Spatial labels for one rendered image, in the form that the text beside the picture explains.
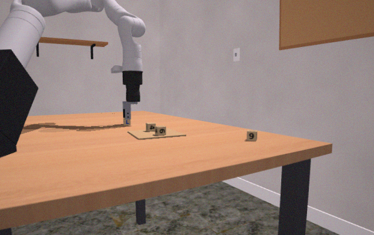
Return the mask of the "tan square mat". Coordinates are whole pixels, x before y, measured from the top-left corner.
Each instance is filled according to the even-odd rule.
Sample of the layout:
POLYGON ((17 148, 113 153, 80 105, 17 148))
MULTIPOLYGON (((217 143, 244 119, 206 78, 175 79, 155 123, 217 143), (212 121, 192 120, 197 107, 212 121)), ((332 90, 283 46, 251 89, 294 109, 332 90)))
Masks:
POLYGON ((184 133, 180 133, 178 131, 175 131, 169 128, 166 129, 166 135, 161 135, 161 136, 155 135, 155 131, 148 132, 146 130, 132 130, 132 131, 127 131, 127 132, 139 140, 186 136, 186 134, 184 133))

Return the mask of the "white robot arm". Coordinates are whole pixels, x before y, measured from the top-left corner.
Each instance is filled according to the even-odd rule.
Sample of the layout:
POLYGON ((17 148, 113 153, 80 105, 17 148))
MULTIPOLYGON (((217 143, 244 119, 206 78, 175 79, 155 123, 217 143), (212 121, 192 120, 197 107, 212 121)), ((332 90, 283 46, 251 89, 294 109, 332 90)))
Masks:
POLYGON ((146 31, 145 24, 115 0, 13 0, 10 13, 0 27, 0 50, 11 49, 26 69, 45 30, 43 17, 65 11, 101 12, 103 8, 107 17, 117 25, 123 58, 141 58, 141 45, 132 37, 143 36, 146 31))

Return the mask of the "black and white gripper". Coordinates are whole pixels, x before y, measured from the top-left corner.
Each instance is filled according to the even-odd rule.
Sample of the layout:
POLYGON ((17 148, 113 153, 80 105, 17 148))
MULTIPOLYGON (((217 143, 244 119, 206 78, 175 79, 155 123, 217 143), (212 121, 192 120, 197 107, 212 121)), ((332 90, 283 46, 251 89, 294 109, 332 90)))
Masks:
POLYGON ((123 85, 126 85, 126 101, 123 101, 123 118, 131 119, 131 104, 140 102, 142 79, 141 58, 123 58, 122 66, 115 65, 111 73, 123 72, 123 85))

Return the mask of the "beige letter block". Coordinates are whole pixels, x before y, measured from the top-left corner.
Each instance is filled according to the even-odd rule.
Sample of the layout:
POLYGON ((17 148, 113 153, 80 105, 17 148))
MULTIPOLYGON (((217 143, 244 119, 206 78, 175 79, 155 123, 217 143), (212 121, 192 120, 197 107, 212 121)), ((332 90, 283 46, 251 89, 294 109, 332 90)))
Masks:
POLYGON ((146 123, 146 131, 148 132, 153 132, 155 131, 155 123, 151 122, 151 123, 146 123))
POLYGON ((131 125, 131 120, 123 118, 123 124, 124 125, 131 125))
POLYGON ((161 136, 166 135, 166 126, 155 126, 155 135, 161 136))
POLYGON ((247 130, 247 140, 257 141, 257 130, 247 130))

